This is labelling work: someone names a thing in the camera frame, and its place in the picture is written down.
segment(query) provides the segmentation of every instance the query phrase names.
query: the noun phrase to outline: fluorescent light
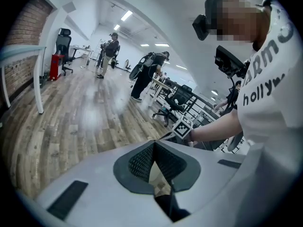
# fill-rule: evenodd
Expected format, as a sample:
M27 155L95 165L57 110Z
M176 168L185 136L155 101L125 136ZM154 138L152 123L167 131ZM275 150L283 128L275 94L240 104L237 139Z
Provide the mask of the fluorescent light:
M212 91L213 94L215 94L216 96L218 96L218 93L216 91Z
M169 44L155 44L155 46L164 46L164 47L169 47Z
M180 67L180 68L182 68L182 69L187 70L187 68L185 68L185 67L183 67L183 66L179 66L179 65L176 65L176 66L178 66L178 67Z
M131 16L133 14L132 11L128 10L123 17L121 18L122 21L125 21L129 16Z
M116 25L116 26L114 27L114 30L117 30L118 28L120 28L120 25Z

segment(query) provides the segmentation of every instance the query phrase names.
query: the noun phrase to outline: sneaker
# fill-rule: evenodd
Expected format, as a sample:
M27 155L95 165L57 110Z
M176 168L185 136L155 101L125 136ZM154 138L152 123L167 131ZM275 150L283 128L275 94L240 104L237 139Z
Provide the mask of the sneaker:
M142 102L142 99L140 99L140 98L134 98L134 97L132 97L132 99L135 100L135 101L137 101L137 102Z

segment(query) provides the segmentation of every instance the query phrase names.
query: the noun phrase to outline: white table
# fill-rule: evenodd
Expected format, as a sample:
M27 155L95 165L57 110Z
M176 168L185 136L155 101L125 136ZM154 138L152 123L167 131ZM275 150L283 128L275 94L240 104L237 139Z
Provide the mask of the white table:
M152 99L152 100L150 101L150 103L148 104L149 107L152 106L152 103L153 103L153 102L157 101L157 97L158 97L159 93L161 92L162 88L171 89L169 86L165 85L164 83L162 83L162 82L160 82L160 81L158 81L158 80L156 80L156 79L154 79L154 78L152 79L152 81L153 81L154 83L158 84L159 87L158 87L158 90L155 92L155 95L154 95L153 99Z
M85 49L85 48L81 48L81 47L78 47L78 46L75 46L75 45L70 45L70 48L74 49L74 54L73 54L73 57L76 53L77 50L82 50L82 51L85 51L85 52L88 52L88 56L87 56L87 59L85 60L85 67L87 66L87 61L89 60L89 57L91 56L91 53L93 52L93 50L91 49Z
M26 57L38 55L34 67L34 91L35 91L35 98L36 98L36 105L38 108L38 112L40 114L43 114L43 106L42 106L42 100L40 94L39 72L43 64L45 48L46 48L45 46L28 45L28 44L12 44L3 47L0 55L1 90L7 108L10 108L10 101L9 101L9 96L5 83L5 70L4 70L5 66L14 61L18 61Z

